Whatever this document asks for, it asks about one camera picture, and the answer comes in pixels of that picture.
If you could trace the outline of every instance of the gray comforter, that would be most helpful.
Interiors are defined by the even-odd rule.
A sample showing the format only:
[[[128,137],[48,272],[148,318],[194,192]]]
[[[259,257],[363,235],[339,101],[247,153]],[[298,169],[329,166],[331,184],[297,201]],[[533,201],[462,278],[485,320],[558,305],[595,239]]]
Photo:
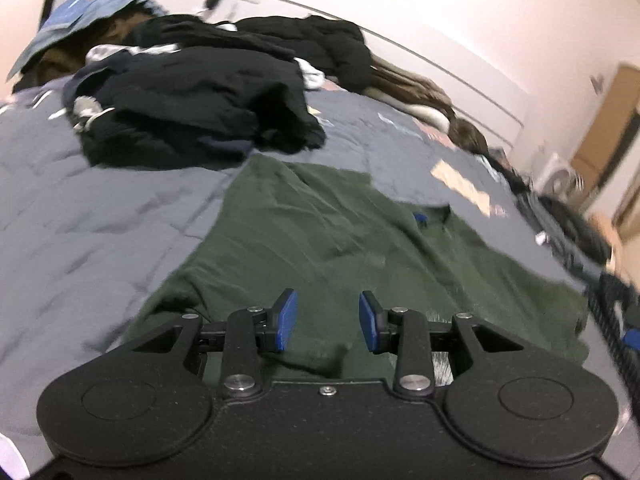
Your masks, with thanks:
[[[90,168],[68,119],[57,114],[58,92],[31,97],[0,115],[0,433],[33,471],[50,459],[35,419],[41,391],[117,343],[208,233],[239,169]],[[536,245],[513,195],[473,156],[428,139],[412,118],[366,97],[319,91],[308,102],[320,112],[326,146],[273,156],[365,171],[394,200],[450,203],[496,250],[580,286]],[[441,159],[489,194],[494,214],[431,176]],[[597,333],[592,339],[598,344]]]

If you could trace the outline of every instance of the white appliance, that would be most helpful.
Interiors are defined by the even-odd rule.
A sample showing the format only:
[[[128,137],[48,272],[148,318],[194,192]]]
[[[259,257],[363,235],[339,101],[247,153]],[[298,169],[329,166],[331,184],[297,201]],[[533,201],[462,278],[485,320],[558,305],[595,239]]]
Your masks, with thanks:
[[[582,177],[569,162],[556,152],[540,153],[531,168],[533,189],[542,195],[553,195],[566,200],[573,192],[582,190]]]

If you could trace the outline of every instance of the metal bolt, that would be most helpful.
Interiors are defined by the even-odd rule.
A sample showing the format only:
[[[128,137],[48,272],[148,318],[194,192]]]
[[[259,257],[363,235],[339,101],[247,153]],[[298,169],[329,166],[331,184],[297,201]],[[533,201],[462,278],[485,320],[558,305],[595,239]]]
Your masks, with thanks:
[[[412,392],[421,392],[431,386],[431,381],[424,375],[405,375],[400,377],[400,386]]]
[[[320,395],[333,397],[336,393],[338,393],[338,390],[335,389],[335,386],[320,386]]]
[[[225,387],[233,392],[244,392],[255,386],[255,380],[251,375],[234,374],[225,379]]]

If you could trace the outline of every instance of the blue object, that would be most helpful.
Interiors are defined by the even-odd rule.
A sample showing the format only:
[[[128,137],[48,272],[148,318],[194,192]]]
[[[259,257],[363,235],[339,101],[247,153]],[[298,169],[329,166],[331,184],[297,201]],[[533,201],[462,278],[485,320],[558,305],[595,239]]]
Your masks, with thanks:
[[[37,54],[74,32],[87,28],[97,20],[113,16],[132,3],[144,5],[155,16],[167,14],[166,10],[153,0],[67,0],[63,2],[51,13],[31,43],[18,56],[9,70],[7,80],[20,72]]]
[[[638,330],[637,328],[627,330],[625,336],[622,338],[622,341],[627,346],[631,346],[631,348],[635,350],[640,350],[640,330]]]
[[[429,217],[424,213],[414,213],[414,218],[418,224],[426,224],[429,221]]]
[[[289,338],[293,332],[298,315],[298,293],[291,292],[280,314],[278,315],[278,332],[276,333],[276,347],[278,351],[284,352],[287,349]]]
[[[370,352],[378,349],[378,332],[376,331],[376,317],[373,309],[365,298],[364,294],[360,294],[358,303],[358,317],[360,318],[360,329],[364,336],[364,341]]]

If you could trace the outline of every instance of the green shirt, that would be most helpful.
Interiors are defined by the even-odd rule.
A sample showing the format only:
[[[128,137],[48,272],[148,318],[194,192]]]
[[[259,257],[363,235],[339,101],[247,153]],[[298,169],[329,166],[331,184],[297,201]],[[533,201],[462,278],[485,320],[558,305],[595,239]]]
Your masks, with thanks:
[[[226,192],[209,235],[146,302],[135,336],[184,312],[224,320],[238,308],[271,306],[286,287],[298,317],[283,354],[263,357],[267,376],[377,378],[386,355],[369,354],[358,296],[405,306],[429,320],[471,312],[582,362],[586,299],[497,253],[448,207],[398,203],[367,174],[255,155]],[[220,355],[205,379],[217,381]]]

